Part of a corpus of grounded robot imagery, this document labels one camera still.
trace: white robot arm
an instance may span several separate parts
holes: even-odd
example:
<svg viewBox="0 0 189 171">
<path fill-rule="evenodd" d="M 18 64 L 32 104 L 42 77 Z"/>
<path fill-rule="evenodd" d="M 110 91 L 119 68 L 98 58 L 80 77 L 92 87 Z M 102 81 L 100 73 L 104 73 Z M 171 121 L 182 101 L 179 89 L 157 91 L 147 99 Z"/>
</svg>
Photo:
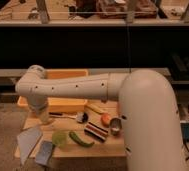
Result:
<svg viewBox="0 0 189 171">
<path fill-rule="evenodd" d="M 16 84 L 36 114 L 47 97 L 117 100 L 130 171 L 186 171 L 178 108 L 173 89 L 159 73 L 102 74 L 48 80 L 33 65 Z"/>
</svg>

